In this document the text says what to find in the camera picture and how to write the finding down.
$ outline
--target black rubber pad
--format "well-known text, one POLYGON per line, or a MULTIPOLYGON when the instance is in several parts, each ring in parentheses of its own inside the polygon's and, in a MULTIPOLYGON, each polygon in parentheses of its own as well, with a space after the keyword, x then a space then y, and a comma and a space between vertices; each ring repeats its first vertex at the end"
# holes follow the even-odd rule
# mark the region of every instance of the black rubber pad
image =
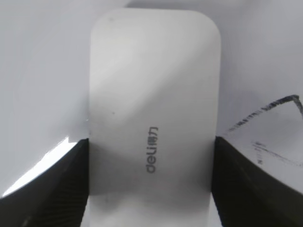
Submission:
POLYGON ((0 200, 1 227, 79 227, 89 195, 89 140, 0 200))
POLYGON ((212 193, 224 227, 303 227, 303 195, 216 139, 212 193))

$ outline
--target white plastic surface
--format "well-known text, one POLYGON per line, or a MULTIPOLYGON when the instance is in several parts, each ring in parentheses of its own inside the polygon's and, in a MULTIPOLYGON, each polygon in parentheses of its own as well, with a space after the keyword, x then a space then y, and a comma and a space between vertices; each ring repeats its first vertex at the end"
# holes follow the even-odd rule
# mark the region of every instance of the white plastic surface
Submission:
POLYGON ((220 35, 193 11, 119 9, 94 26, 90 226, 207 226, 220 35))
POLYGON ((0 198, 88 137, 92 22, 70 7, 0 3, 0 198))

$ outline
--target white background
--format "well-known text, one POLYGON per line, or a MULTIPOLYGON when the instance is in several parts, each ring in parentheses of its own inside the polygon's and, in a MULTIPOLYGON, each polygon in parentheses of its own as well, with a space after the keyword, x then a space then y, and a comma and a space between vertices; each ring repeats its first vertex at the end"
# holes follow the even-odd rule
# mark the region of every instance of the white background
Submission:
POLYGON ((260 106, 303 95, 301 0, 2 0, 0 191, 65 137, 88 136, 90 31, 127 6, 192 9, 217 24, 218 134, 260 106))

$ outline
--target printed mark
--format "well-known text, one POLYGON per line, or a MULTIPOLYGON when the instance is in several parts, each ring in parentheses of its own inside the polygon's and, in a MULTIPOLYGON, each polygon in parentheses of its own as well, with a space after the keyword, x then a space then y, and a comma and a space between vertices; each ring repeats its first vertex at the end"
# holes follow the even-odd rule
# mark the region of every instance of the printed mark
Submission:
POLYGON ((146 152, 147 155, 147 165, 146 171, 150 174, 156 172, 156 153, 157 153, 157 140, 158 140, 158 127, 150 127, 148 132, 147 144, 148 147, 146 148, 148 151, 146 152))
POLYGON ((289 103, 289 102, 294 102, 297 106, 297 108, 299 109, 299 112, 302 116, 303 119, 303 105, 299 99, 300 97, 298 95, 292 95, 292 96, 286 96, 284 98, 278 99, 264 107, 262 107, 260 110, 257 110, 253 113, 251 113, 250 115, 248 115, 246 118, 244 118, 242 121, 239 121, 238 123, 236 123, 235 125, 233 125, 231 128, 228 129, 228 132, 232 132, 235 131, 236 129, 240 128, 241 126, 247 124, 248 122, 250 122, 252 119, 254 119, 255 117, 259 116, 260 114, 267 112, 269 110, 272 110, 273 108, 276 108, 279 105, 282 105, 284 103, 289 103))
POLYGON ((285 158, 281 155, 278 155, 277 153, 268 150, 267 147, 260 142, 257 142, 257 141, 252 142, 252 145, 254 146, 255 150, 257 151, 257 161, 258 161, 258 164, 260 164, 260 165, 263 164, 261 152, 264 151, 264 152, 270 154, 271 156, 278 158, 279 160, 283 161, 284 163, 287 163, 289 165, 296 166, 296 167, 303 167, 303 163, 295 162, 295 161, 289 160, 288 158, 285 158))

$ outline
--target deli logo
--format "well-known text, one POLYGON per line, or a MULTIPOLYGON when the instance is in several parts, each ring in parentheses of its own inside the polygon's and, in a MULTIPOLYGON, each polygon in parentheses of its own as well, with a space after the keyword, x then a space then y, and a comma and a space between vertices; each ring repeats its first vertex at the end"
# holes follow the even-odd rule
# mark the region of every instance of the deli logo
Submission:
POLYGON ((159 130, 158 127, 150 127, 150 130, 148 132, 148 139, 147 139, 148 147, 146 148, 147 149, 146 171, 150 174, 156 172, 158 130, 159 130))

